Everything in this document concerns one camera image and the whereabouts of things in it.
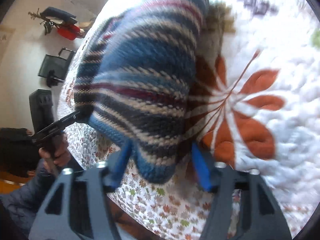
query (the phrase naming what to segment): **white floral bedspread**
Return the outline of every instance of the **white floral bedspread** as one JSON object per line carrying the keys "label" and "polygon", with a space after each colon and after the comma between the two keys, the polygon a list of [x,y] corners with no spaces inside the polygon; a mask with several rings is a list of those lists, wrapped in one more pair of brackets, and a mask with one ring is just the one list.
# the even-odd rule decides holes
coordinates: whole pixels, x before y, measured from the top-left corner
{"label": "white floral bedspread", "polygon": [[[74,109],[73,81],[87,41],[105,20],[139,1],[109,0],[98,15],[70,66],[60,95],[60,118]],[[243,1],[222,1],[232,6],[235,33],[225,33],[219,64],[210,62],[210,52],[204,57],[218,80],[217,87],[211,88],[211,100],[214,103],[218,98],[225,103],[220,108],[221,117],[210,127],[201,127],[207,130],[200,137],[206,136],[213,147],[223,136],[232,140],[232,148],[227,149],[235,167],[260,170],[295,236],[320,201],[320,53],[310,44],[319,22],[305,0],[269,0],[279,12],[254,17]],[[189,115],[196,117],[199,111]],[[238,113],[262,130],[269,143],[268,156],[262,156],[255,144],[247,143]],[[75,123],[65,131],[69,150],[84,169],[118,150],[88,125]],[[130,161],[121,187],[109,197],[165,239],[198,239],[212,195],[185,179],[187,162],[185,159],[177,167],[168,183],[152,185],[140,177]],[[236,191],[230,235],[235,232],[239,199]]]}

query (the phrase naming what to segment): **knitted beanie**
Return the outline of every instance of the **knitted beanie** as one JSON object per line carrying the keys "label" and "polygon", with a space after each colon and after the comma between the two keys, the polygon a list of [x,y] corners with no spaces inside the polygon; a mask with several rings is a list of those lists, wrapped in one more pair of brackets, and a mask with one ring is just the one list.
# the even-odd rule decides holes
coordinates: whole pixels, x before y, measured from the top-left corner
{"label": "knitted beanie", "polygon": [[109,19],[88,46],[74,85],[76,110],[120,147],[133,142],[142,177],[174,174],[209,0],[144,0]]}

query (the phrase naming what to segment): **black office chair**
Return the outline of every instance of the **black office chair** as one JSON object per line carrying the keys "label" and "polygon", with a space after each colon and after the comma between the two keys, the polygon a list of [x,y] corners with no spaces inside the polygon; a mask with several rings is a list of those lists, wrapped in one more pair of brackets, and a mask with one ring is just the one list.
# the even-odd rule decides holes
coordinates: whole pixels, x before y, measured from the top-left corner
{"label": "black office chair", "polygon": [[[60,57],[62,51],[64,50],[70,52],[67,59]],[[58,56],[46,54],[38,76],[47,79],[46,84],[48,87],[57,86],[58,83],[63,83],[75,53],[75,51],[63,47],[58,53]]]}

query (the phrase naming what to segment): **orange flower pattern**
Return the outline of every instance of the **orange flower pattern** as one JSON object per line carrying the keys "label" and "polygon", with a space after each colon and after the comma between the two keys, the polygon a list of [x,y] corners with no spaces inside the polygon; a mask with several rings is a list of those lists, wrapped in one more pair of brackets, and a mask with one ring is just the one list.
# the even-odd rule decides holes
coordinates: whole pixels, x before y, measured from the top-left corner
{"label": "orange flower pattern", "polygon": [[278,70],[265,69],[253,73],[237,93],[235,88],[242,79],[252,61],[260,54],[256,51],[242,74],[232,87],[227,86],[226,66],[222,56],[211,68],[203,57],[197,57],[196,83],[190,90],[188,111],[186,113],[185,139],[201,141],[209,148],[217,161],[235,166],[234,129],[247,149],[257,158],[272,159],[275,154],[275,142],[270,131],[260,122],[249,116],[242,108],[253,107],[276,111],[284,106],[284,101],[274,95],[257,95],[245,100],[254,93],[265,91],[275,82]]}
{"label": "orange flower pattern", "polygon": [[76,78],[73,78],[66,92],[66,103],[68,104],[68,106],[71,106],[71,100],[73,100],[73,87],[75,85],[75,80]]}

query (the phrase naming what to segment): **human hand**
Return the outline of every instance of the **human hand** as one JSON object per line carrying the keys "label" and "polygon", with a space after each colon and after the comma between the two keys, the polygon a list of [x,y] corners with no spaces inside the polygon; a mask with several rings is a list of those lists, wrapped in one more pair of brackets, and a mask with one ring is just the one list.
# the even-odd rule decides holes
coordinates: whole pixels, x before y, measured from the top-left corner
{"label": "human hand", "polygon": [[29,129],[27,129],[26,133],[27,133],[27,135],[29,135],[29,136],[32,135],[32,132],[31,132]]}
{"label": "human hand", "polygon": [[[54,160],[54,164],[59,166],[59,167],[63,167],[65,165],[67,165],[67,163],[70,161],[71,159],[71,154],[68,151],[68,142],[67,142],[67,135],[64,133],[62,135],[62,140],[60,142],[60,144],[57,146],[56,152],[54,153],[54,156],[56,157],[56,159]],[[51,158],[51,155],[49,152],[47,152],[44,148],[40,148],[39,149],[39,155],[41,158],[44,158],[44,167],[45,169],[51,173],[52,172],[52,168],[50,168],[50,165],[48,164],[47,159]]]}

